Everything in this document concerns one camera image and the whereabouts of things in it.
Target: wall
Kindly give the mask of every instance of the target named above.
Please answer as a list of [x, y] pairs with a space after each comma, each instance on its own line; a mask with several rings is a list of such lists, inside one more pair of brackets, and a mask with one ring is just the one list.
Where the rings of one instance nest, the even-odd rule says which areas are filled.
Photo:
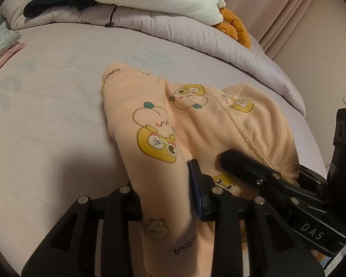
[[313, 0], [273, 60], [299, 90], [324, 163], [332, 158], [336, 111], [346, 107], [346, 4]]

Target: pink curtain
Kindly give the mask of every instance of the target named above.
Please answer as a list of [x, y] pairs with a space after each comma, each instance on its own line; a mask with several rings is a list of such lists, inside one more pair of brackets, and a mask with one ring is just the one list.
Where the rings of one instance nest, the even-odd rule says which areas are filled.
[[265, 53], [273, 58], [312, 0], [225, 0]]

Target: bed sheet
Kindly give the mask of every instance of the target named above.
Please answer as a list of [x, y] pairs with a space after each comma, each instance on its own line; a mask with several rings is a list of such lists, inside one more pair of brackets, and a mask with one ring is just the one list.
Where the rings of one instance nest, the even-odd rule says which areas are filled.
[[[21, 35], [26, 47], [0, 69], [0, 250], [17, 272], [79, 196], [105, 196], [127, 183], [100, 93], [101, 74], [113, 62], [172, 82], [250, 83], [282, 109], [300, 163], [326, 175], [301, 113], [226, 62], [122, 28], [50, 24]], [[131, 244], [135, 276], [145, 276], [136, 224]]]

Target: cartoon character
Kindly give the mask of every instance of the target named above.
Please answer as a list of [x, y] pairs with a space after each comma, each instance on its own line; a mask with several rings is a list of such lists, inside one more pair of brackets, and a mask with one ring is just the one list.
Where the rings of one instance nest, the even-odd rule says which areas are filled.
[[204, 97], [205, 90], [200, 84], [188, 84], [176, 90], [173, 95], [169, 97], [174, 106], [178, 109], [184, 110], [191, 106], [195, 109], [202, 108], [208, 102], [208, 98]]
[[142, 128], [137, 132], [138, 147], [146, 155], [167, 163], [176, 161], [176, 137], [167, 111], [145, 102], [133, 113], [133, 120]]
[[149, 238], [160, 240], [168, 236], [169, 229], [165, 226], [164, 219], [150, 219], [149, 223], [145, 226], [145, 233]]
[[227, 190], [236, 197], [240, 197], [242, 194], [242, 189], [236, 184], [235, 179], [229, 175], [215, 176], [213, 177], [213, 181], [216, 187]]
[[220, 93], [215, 93], [218, 99], [224, 100], [224, 103], [228, 106], [228, 108], [232, 108], [234, 110], [239, 110], [244, 113], [248, 113], [254, 107], [254, 103], [249, 100], [244, 99], [235, 99], [233, 97], [229, 97], [227, 95], [223, 95]]

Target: screw head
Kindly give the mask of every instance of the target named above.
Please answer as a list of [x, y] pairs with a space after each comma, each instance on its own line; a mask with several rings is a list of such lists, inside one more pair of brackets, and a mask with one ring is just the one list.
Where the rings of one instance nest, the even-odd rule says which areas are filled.
[[80, 203], [80, 204], [85, 204], [85, 203], [88, 202], [88, 200], [89, 200], [89, 197], [87, 197], [87, 196], [80, 196], [80, 197], [78, 198], [78, 203]]
[[272, 173], [272, 176], [273, 176], [274, 178], [281, 179], [281, 176], [278, 175], [278, 174], [276, 174], [276, 173]]
[[213, 187], [211, 189], [211, 192], [214, 193], [214, 194], [220, 195], [223, 192], [223, 189], [220, 188], [220, 187]]
[[300, 202], [298, 199], [296, 199], [295, 197], [291, 197], [291, 202], [294, 204], [294, 205], [299, 205]]
[[119, 192], [120, 193], [129, 193], [130, 191], [131, 191], [131, 188], [126, 186], [126, 185], [121, 187], [121, 188], [119, 188]]
[[265, 203], [265, 199], [261, 196], [257, 196], [254, 198], [255, 203], [259, 204], [259, 205], [263, 205]]

